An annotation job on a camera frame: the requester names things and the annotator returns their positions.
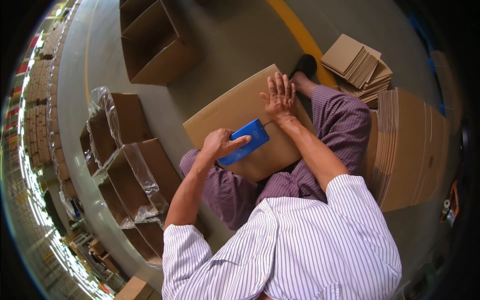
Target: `man's left hand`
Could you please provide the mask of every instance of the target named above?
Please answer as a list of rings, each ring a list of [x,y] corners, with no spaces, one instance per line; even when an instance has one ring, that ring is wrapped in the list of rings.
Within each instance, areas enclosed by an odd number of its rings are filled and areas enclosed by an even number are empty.
[[[204,147],[200,151],[200,155],[214,162],[219,158],[231,154],[237,148],[246,145],[252,139],[251,136],[244,135],[231,141],[229,137],[233,132],[231,129],[223,128],[211,132],[205,138]]]

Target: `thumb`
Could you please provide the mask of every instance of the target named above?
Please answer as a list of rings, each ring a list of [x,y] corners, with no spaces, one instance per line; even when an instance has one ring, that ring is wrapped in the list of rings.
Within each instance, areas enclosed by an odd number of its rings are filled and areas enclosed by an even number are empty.
[[[262,100],[265,102],[265,104],[268,104],[268,102],[270,102],[270,97],[267,94],[260,93],[260,97],[262,97]]]
[[[236,140],[231,141],[230,143],[235,147],[242,147],[248,144],[248,142],[251,140],[252,140],[252,137],[250,135],[244,135],[239,137]]]

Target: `hand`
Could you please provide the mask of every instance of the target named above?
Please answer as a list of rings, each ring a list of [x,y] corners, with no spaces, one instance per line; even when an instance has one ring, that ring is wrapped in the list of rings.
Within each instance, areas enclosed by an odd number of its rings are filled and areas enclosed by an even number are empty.
[[[214,162],[215,160],[231,154],[237,148],[246,145],[252,137],[244,135],[238,139],[231,141],[230,135],[233,133],[230,129],[218,129],[211,132],[204,141],[204,147],[199,155],[207,160]]]
[[[265,102],[265,111],[278,125],[291,119],[295,119],[297,115],[297,107],[295,103],[295,84],[290,84],[288,76],[279,72],[275,73],[275,81],[269,77],[268,88],[270,96],[260,93]]]

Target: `forearm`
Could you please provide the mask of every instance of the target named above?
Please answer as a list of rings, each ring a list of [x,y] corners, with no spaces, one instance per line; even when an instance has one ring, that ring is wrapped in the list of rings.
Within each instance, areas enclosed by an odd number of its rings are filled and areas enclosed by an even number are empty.
[[[292,117],[279,124],[293,140],[323,191],[336,176],[348,174],[342,161],[321,140]]]
[[[192,169],[173,196],[167,213],[167,219],[165,220],[164,229],[167,229],[170,224],[195,224],[198,208],[200,206],[202,189],[213,162],[214,161],[211,158],[203,156],[202,153],[197,156]]]

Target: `yellow floor line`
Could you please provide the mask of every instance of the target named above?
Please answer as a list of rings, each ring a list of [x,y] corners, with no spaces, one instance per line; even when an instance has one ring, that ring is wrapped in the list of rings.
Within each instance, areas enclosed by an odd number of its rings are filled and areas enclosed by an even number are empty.
[[[333,77],[333,74],[325,69],[320,63],[320,58],[323,54],[315,43],[315,40],[305,28],[303,23],[297,15],[290,9],[290,7],[283,0],[267,0],[267,2],[274,8],[280,18],[285,22],[292,34],[297,39],[300,47],[308,54],[312,54],[317,60],[317,77],[320,83],[338,90],[338,84]]]
[[[98,0],[96,0],[95,6],[93,7],[92,17],[90,18],[90,24],[88,25],[87,42],[85,45],[85,97],[88,108],[90,108],[90,97],[88,96],[90,94],[90,90],[88,89],[88,46],[90,45],[90,32],[92,31],[93,17],[95,15],[97,4]]]

